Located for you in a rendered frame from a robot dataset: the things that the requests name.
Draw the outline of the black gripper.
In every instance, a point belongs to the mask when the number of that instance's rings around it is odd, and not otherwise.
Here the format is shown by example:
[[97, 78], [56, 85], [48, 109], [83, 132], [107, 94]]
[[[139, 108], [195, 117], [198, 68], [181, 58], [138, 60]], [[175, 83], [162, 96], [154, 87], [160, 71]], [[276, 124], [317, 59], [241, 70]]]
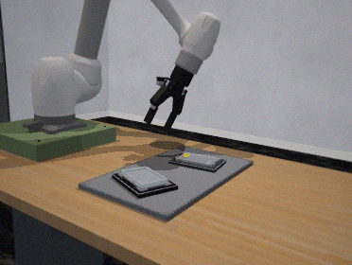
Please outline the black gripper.
[[172, 81], [166, 79], [164, 84], [150, 99], [151, 105], [144, 121], [150, 124], [158, 110], [158, 106], [160, 106], [169, 97], [173, 97], [172, 112], [170, 113], [164, 126], [170, 130], [177, 115], [180, 115], [182, 112], [185, 102], [185, 95], [187, 93], [187, 90], [184, 88], [189, 86], [193, 77], [194, 75], [192, 73], [175, 65], [170, 75]]

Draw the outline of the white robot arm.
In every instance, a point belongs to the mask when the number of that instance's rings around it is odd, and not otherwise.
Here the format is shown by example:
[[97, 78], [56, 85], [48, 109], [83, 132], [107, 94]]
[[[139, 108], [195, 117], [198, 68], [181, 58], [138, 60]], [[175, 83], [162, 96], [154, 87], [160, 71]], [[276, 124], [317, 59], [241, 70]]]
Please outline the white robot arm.
[[[76, 120], [75, 104], [90, 100], [101, 89], [101, 63], [97, 55], [110, 1], [84, 0], [74, 52], [66, 59], [47, 57], [56, 60], [43, 58], [36, 62], [31, 77], [34, 119], [32, 123], [23, 123], [26, 131], [55, 134], [87, 127], [87, 123]], [[175, 64], [197, 75], [203, 60], [213, 52], [220, 20], [201, 12], [190, 24], [170, 0], [150, 1], [179, 36], [182, 49]]]

